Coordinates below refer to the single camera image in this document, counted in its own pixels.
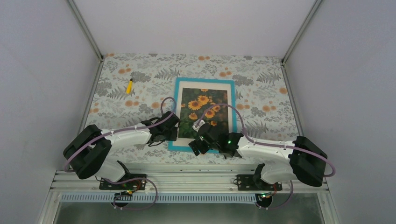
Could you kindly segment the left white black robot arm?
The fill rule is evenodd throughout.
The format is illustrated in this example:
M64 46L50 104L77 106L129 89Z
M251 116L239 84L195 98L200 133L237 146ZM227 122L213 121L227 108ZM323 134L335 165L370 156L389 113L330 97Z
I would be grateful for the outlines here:
M64 171L75 173L80 180L90 177L101 179L100 189L145 189L145 174L132 174L121 160L110 154L132 145L156 146L175 141L180 119L171 111L135 125L117 129L87 126L63 151Z

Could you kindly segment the yellow black screwdriver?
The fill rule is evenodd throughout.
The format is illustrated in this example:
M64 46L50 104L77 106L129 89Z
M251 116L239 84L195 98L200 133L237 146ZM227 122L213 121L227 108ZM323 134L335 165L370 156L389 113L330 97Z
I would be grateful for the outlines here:
M129 95L132 91L133 87L133 79L131 78L128 82L127 88L126 88L126 94Z

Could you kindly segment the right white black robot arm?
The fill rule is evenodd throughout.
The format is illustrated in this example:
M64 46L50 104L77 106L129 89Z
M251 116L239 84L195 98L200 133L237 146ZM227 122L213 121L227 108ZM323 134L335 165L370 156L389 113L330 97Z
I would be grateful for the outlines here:
M327 155L306 137L294 141L272 141L250 138L242 133L227 133L203 121L192 126L197 132L189 143L196 156L215 150L228 158L260 158L259 164L246 187L239 190L280 190L279 182L299 180L312 186L322 186Z

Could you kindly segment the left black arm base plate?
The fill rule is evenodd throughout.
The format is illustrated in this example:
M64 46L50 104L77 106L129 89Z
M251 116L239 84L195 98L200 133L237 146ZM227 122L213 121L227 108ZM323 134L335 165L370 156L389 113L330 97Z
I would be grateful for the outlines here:
M147 178L146 174L127 174L125 177L121 178L119 181L126 181L129 179L134 179L134 178ZM105 179L101 178L100 184L99 184L99 189L100 190L121 190L121 191L127 191L127 190L144 190L146 187L146 181L145 180L135 180L135 181L129 181L127 183L122 183L122 184L112 184L106 181Z

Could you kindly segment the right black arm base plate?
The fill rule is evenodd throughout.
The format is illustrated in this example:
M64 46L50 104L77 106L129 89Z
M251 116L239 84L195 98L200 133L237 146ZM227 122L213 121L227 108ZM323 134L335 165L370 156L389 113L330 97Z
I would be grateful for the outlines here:
M233 180L237 185L238 191L274 191L282 190L281 183L268 184L259 175L237 175Z

